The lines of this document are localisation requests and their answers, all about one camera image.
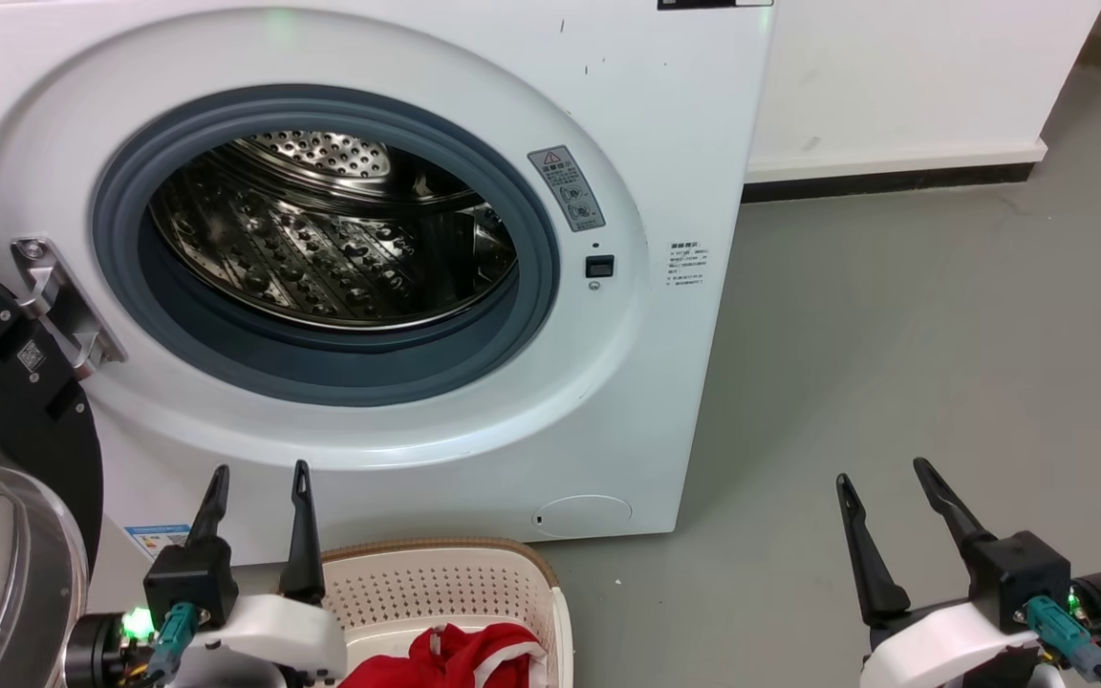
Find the red garment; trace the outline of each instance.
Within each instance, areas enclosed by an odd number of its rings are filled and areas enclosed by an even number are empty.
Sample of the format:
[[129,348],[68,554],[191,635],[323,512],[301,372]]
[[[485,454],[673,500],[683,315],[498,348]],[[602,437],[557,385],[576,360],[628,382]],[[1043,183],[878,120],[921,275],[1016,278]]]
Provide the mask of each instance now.
[[429,627],[410,657],[367,658],[339,688],[546,688],[546,651],[515,623]]

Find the gray concrete floor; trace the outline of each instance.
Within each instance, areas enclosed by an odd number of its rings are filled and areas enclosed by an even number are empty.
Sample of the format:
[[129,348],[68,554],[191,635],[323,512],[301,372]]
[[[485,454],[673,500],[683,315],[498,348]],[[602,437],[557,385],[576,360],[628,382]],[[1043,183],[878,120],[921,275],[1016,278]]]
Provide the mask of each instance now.
[[[967,585],[917,456],[993,533],[1101,570],[1101,77],[1045,141],[1023,185],[742,210],[677,532],[538,547],[576,685],[855,685],[840,471],[917,604]],[[101,561],[92,605],[140,601],[141,555]]]

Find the qr code sticker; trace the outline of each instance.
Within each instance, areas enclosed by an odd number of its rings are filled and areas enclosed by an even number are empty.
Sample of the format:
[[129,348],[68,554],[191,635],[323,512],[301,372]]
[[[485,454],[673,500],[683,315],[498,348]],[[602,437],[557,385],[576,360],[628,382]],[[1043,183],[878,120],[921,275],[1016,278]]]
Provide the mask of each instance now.
[[40,369],[40,364],[45,362],[45,353],[40,352],[40,347],[36,347],[35,341],[32,339],[23,345],[23,349],[19,349],[17,358],[28,369],[28,372],[36,372],[36,369]]

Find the beige basket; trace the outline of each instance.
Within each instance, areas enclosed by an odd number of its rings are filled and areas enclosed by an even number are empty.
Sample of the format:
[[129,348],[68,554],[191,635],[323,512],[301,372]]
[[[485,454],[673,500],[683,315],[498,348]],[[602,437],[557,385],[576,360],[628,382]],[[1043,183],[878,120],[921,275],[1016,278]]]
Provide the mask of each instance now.
[[406,656],[432,626],[523,624],[547,651],[550,688],[571,688],[571,619],[559,580],[511,539],[395,539],[323,555],[323,605],[337,614],[348,671],[375,655]]

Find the black baseboard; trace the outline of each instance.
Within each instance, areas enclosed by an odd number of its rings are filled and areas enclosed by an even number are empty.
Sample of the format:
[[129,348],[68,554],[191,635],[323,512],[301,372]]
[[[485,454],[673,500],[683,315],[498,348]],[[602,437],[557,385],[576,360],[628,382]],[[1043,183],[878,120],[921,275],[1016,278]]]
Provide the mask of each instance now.
[[902,173],[858,174],[820,178],[792,178],[786,182],[760,182],[742,188],[743,204],[768,204],[771,200],[826,199],[858,193],[917,192],[920,188],[1013,184],[1026,182],[1035,163],[979,165],[973,168],[902,171]]

